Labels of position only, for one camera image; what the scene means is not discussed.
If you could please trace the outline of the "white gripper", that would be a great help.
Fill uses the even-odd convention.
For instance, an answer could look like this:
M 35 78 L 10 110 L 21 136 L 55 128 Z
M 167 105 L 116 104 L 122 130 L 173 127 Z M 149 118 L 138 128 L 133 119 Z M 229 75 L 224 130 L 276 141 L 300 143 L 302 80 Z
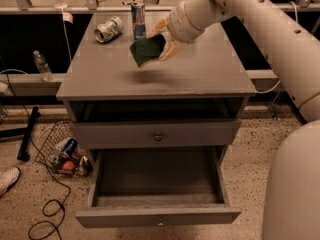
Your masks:
M 205 31 L 205 19 L 204 7 L 189 1 L 179 3 L 168 17 L 160 19 L 149 33 L 150 37 L 163 34 L 165 39 L 159 60 L 169 60 L 184 48 L 183 42 L 189 43 L 197 39 Z

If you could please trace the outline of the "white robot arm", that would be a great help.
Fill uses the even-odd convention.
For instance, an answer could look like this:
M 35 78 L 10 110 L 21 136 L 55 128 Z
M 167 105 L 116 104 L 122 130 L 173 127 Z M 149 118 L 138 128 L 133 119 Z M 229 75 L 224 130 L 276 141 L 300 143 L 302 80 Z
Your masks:
M 228 16 L 242 20 L 307 124 L 273 156 L 262 240 L 320 240 L 320 42 L 270 0 L 186 0 L 151 30 L 169 32 L 162 60 Z

